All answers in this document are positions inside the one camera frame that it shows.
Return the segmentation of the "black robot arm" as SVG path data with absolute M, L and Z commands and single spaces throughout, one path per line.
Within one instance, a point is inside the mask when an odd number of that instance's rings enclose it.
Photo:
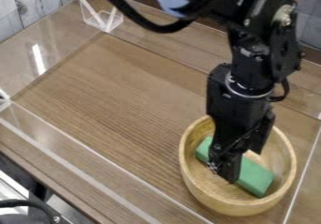
M 208 78 L 208 116 L 214 122 L 209 151 L 213 171 L 231 183 L 241 175 L 243 156 L 261 153 L 272 133 L 272 104 L 287 98 L 288 77 L 301 68 L 295 0 L 158 0 L 182 20 L 212 17 L 226 25 L 232 62 Z

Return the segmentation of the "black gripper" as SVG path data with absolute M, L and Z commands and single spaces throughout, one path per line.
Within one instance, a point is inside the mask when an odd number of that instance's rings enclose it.
M 240 179 L 243 154 L 261 154 L 272 134 L 276 115 L 263 98 L 247 98 L 232 91 L 232 66 L 220 65 L 208 77 L 206 113 L 214 122 L 209 151 L 212 170 L 231 183 Z

